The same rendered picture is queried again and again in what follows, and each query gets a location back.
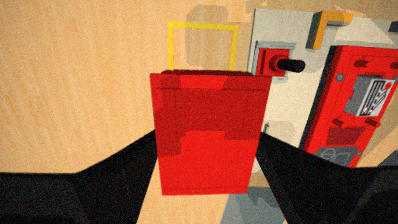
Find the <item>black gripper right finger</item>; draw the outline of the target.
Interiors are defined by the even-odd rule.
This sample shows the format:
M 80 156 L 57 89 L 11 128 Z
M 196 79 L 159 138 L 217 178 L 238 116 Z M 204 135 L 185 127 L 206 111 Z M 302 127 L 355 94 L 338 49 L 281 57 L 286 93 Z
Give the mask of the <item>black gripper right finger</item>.
M 398 190 L 398 165 L 349 168 L 261 131 L 255 157 L 287 224 L 350 224 L 375 192 Z

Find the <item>yellow rectangular outline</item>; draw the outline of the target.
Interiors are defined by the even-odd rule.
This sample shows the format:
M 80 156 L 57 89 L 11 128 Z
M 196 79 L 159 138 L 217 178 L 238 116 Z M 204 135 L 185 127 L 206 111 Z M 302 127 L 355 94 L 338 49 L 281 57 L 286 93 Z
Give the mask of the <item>yellow rectangular outline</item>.
M 169 32 L 169 34 L 168 34 L 168 62 L 169 62 L 170 70 L 173 70 L 173 28 L 178 28 L 178 27 L 233 30 L 232 31 L 232 48 L 231 48 L 229 70 L 234 69 L 234 61 L 235 61 L 235 54 L 236 54 L 236 47 L 237 47 L 236 39 L 237 39 L 238 26 L 168 21 L 168 32 Z

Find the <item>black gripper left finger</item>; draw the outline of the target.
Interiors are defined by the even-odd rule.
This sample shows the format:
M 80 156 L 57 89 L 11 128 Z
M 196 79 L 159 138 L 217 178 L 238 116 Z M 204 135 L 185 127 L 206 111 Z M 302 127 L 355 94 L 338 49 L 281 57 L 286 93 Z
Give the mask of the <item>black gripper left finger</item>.
M 136 224 L 156 161 L 154 129 L 80 172 L 0 172 L 0 214 Z

